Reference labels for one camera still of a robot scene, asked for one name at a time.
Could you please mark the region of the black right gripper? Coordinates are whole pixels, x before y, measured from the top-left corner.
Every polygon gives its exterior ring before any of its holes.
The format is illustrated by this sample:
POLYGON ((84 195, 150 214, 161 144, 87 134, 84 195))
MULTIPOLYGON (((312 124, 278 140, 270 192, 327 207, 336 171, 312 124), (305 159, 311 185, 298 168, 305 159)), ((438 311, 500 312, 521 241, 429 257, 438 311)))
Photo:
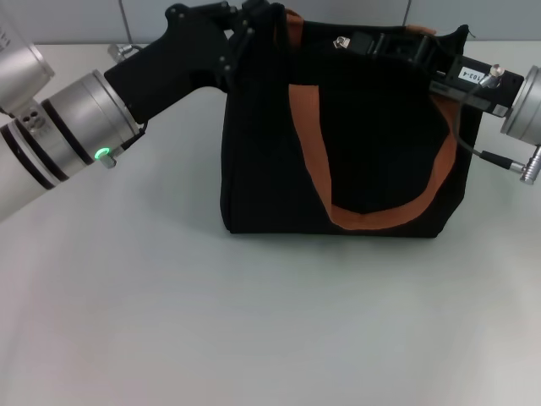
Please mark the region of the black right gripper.
POLYGON ((428 93, 462 102, 498 118, 513 106, 525 78, 522 75, 453 52, 437 37, 418 38, 422 30, 358 30, 370 38, 352 42, 352 51, 371 59, 427 63, 431 73, 428 93))

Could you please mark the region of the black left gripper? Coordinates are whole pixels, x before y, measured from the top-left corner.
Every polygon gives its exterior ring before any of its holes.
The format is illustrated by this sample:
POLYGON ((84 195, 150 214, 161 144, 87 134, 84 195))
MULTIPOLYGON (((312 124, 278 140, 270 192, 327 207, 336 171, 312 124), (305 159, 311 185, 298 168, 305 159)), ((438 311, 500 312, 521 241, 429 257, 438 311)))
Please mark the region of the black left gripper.
POLYGON ((237 8, 227 1, 165 12, 167 29, 148 46, 104 73, 136 123, 145 123, 201 87, 235 88, 237 71, 251 47, 249 25, 270 7, 249 0, 237 8), (227 39, 228 26, 239 26, 227 39))

